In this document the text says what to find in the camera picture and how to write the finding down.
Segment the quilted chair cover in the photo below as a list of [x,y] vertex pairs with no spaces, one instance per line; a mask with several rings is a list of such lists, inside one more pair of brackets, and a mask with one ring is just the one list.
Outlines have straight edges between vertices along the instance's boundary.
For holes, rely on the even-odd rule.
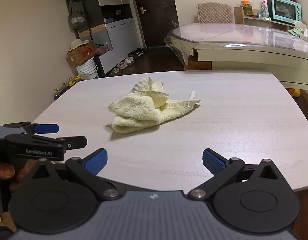
[[228,4],[206,2],[196,5],[199,23],[234,23],[232,7]]

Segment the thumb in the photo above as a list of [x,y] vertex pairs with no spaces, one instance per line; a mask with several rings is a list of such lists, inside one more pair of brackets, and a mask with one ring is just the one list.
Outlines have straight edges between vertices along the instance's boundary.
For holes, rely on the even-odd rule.
[[14,176],[15,169],[11,164],[0,163],[0,179],[11,179]]

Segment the gray ribbed panel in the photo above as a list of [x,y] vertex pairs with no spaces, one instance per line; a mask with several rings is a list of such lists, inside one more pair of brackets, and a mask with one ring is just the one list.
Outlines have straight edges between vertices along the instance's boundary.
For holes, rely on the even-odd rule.
[[250,236],[227,228],[207,205],[191,201],[180,191],[128,191],[104,202],[93,218],[66,233],[39,236],[19,231],[11,240],[295,240],[289,232]]

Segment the blue gripper pad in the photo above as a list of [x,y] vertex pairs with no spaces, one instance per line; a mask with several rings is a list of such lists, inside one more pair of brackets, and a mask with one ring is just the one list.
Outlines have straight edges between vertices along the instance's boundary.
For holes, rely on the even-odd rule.
[[107,151],[104,148],[100,148],[82,161],[85,169],[97,175],[107,164]]
[[211,149],[206,149],[203,152],[203,164],[214,176],[225,169],[228,163],[226,158]]
[[37,124],[33,127],[33,132],[42,134],[42,133],[57,133],[59,131],[59,127],[56,123],[51,124]]

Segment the human hand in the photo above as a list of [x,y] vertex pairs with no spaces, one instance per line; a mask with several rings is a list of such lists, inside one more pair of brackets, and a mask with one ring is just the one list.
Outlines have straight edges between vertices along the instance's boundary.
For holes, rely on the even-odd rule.
[[15,169],[11,164],[0,163],[0,180],[12,179],[9,186],[12,193],[21,185],[24,176],[28,172],[29,170],[26,166],[15,173]]

